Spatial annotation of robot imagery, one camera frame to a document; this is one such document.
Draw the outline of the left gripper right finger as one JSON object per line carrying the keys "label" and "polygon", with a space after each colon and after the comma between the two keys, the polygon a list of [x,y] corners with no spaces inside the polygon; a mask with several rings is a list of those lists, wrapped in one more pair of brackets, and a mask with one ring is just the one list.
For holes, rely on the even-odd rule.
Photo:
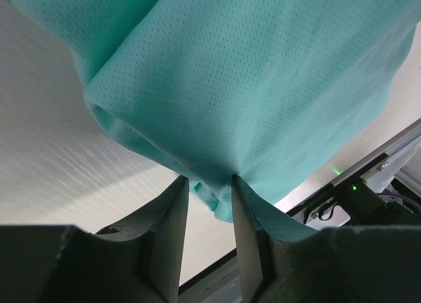
{"label": "left gripper right finger", "polygon": [[419,302],[420,225],[316,230],[232,179],[244,302]]}

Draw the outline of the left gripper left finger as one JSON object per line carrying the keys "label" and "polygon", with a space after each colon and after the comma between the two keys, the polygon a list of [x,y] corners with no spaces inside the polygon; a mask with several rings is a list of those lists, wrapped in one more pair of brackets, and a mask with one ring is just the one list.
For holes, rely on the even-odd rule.
{"label": "left gripper left finger", "polygon": [[95,234],[75,225],[1,227],[2,302],[176,302],[189,183]]}

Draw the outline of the teal t shirt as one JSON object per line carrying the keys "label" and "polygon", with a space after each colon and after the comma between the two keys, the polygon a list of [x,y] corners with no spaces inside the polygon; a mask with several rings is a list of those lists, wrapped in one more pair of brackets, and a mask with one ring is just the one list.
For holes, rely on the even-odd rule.
{"label": "teal t shirt", "polygon": [[277,203],[385,108],[420,0],[8,0],[72,51],[123,147],[222,221],[231,178]]}

